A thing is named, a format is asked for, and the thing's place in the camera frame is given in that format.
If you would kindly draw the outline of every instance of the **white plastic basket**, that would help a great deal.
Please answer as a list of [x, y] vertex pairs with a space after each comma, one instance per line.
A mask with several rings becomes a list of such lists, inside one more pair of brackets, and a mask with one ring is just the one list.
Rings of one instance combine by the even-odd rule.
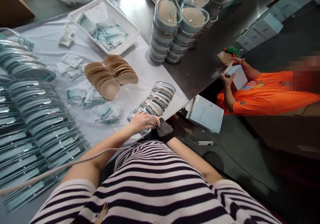
[[[107, 19], [114, 19], [114, 21], [119, 24], [125, 32], [129, 34], [128, 39], [114, 50], [108, 51], [99, 41], [95, 40], [85, 29], [83, 29], [77, 23], [82, 13], [85, 13], [88, 18], [94, 23], [106, 21]], [[130, 22], [127, 17], [125, 17], [119, 10], [117, 10], [116, 7], [114, 7], [108, 0], [93, 0], [89, 4], [86, 4], [85, 6], [82, 6], [81, 8], [71, 12], [68, 17], [84, 33], [86, 33], [86, 35], [93, 42], [95, 42], [104, 52], [109, 55], [121, 55], [135, 43], [137, 36], [140, 34], [140, 29], [135, 24]]]

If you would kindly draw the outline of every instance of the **orange shirt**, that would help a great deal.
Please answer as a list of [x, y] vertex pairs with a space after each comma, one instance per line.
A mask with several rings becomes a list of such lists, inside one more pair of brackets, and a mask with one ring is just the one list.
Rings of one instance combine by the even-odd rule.
[[[255, 80], [233, 93], [238, 115], [278, 115], [320, 100], [320, 95], [305, 91], [281, 90], [281, 72], [261, 73]], [[217, 106], [231, 114], [224, 102], [224, 91], [217, 96]]]

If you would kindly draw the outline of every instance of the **black glove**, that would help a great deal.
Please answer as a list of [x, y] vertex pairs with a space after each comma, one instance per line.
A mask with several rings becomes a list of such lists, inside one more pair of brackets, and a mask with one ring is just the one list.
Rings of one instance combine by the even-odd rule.
[[160, 118], [160, 126], [157, 126], [157, 133], [160, 137], [160, 140], [164, 143], [167, 143], [169, 140], [174, 138], [172, 132], [172, 126], [167, 124], [163, 118]]

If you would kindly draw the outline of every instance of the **person's arm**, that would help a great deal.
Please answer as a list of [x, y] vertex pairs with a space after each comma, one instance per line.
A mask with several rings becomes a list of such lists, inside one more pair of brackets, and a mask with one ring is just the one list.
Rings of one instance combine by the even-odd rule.
[[173, 137], [170, 139], [167, 142], [167, 145], [174, 153], [197, 169], [210, 184], [214, 185], [217, 181], [223, 179], [209, 163], [198, 156], [177, 138]]
[[233, 62], [233, 65], [241, 65], [244, 74], [246, 75], [248, 81], [252, 81], [256, 79], [261, 72], [257, 71], [256, 69], [252, 68], [246, 61], [245, 59], [239, 59], [239, 58], [230, 58], [230, 61]]
[[[96, 146], [92, 147], [80, 158], [80, 160], [95, 156], [107, 148], [120, 148], [122, 144], [133, 134], [143, 129], [151, 128], [151, 125], [146, 125], [146, 122], [148, 121], [148, 115], [142, 111], [139, 111], [127, 126], [122, 128], [117, 133], [112, 134], [107, 139], [101, 141]], [[116, 151], [107, 151], [90, 161], [74, 165], [62, 179], [60, 184], [73, 179], [86, 179], [91, 181], [97, 188], [99, 183], [99, 173], [115, 154], [115, 152]]]
[[234, 98], [231, 90], [231, 84], [236, 74], [232, 74], [230, 78], [227, 78], [224, 74], [224, 71], [220, 75], [220, 78], [222, 79], [223, 85], [224, 85], [224, 101], [226, 103], [226, 106], [230, 112], [233, 111], [233, 104], [237, 103], [237, 100]]

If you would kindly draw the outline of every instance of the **green glue gun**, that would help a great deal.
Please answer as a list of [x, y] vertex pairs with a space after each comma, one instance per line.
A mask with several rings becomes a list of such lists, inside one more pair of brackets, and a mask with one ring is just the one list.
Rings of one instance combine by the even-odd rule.
[[223, 51], [228, 54], [232, 54], [232, 57], [241, 58], [241, 55], [240, 55], [240, 52], [242, 51], [241, 49], [228, 47], [228, 48], [224, 48]]

